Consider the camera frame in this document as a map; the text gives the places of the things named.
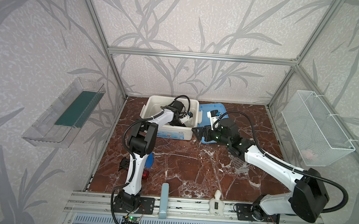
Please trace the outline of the white plastic storage bin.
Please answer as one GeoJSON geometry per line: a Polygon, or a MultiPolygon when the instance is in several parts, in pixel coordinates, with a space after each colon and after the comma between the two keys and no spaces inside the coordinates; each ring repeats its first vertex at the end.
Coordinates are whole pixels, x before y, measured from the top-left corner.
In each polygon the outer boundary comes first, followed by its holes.
{"type": "Polygon", "coordinates": [[[189,141],[192,139],[192,128],[197,127],[202,121],[202,112],[199,111],[200,104],[195,99],[179,98],[178,101],[193,113],[193,118],[185,123],[186,127],[170,126],[169,122],[173,120],[174,113],[168,110],[167,106],[173,100],[174,98],[166,96],[151,96],[143,106],[140,117],[143,119],[151,117],[150,122],[158,124],[157,136],[160,138],[189,141]]]}

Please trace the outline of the blue plastic bin lid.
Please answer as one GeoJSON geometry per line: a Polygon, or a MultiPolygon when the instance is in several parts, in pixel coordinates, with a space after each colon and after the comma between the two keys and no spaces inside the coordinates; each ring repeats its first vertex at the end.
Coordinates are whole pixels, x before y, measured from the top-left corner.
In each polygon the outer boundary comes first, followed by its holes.
{"type": "Polygon", "coordinates": [[[222,114],[226,113],[224,105],[221,103],[202,104],[199,111],[202,112],[202,121],[196,128],[192,129],[196,138],[204,144],[228,144],[228,138],[223,135],[222,127],[219,123],[215,124],[222,114]]]}

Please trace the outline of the clear test tube rack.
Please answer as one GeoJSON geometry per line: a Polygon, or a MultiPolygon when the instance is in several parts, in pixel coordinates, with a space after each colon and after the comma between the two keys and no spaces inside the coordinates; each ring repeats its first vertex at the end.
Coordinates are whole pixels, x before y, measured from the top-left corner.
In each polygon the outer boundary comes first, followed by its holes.
{"type": "Polygon", "coordinates": [[[230,169],[235,174],[248,174],[249,173],[249,164],[237,157],[230,157],[230,169]]]}

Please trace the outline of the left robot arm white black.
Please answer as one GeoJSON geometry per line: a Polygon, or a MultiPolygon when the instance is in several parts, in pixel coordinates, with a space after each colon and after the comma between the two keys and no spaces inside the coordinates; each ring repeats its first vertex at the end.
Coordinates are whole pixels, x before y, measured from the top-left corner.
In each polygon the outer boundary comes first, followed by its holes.
{"type": "Polygon", "coordinates": [[[155,147],[158,129],[165,124],[184,127],[185,122],[193,117],[190,109],[189,97],[180,95],[162,106],[159,113],[128,126],[122,137],[122,145],[130,155],[127,179],[124,185],[113,188],[111,210],[118,208],[134,212],[140,207],[143,172],[155,147]]]}

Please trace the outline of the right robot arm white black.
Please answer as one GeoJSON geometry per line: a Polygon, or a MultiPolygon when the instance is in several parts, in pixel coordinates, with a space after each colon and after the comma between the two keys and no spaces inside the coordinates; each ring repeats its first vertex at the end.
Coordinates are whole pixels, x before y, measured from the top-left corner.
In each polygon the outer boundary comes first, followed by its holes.
{"type": "Polygon", "coordinates": [[[313,168],[295,167],[264,151],[258,140],[242,137],[232,119],[217,120],[213,125],[193,128],[192,132],[198,140],[215,141],[226,146],[232,156],[260,168],[288,189],[288,193],[261,195],[254,201],[249,211],[257,221],[286,214],[314,223],[321,213],[338,211],[348,203],[348,193],[340,184],[321,177],[313,168]],[[330,198],[325,184],[342,192],[343,198],[338,205],[326,207],[330,198]]]}

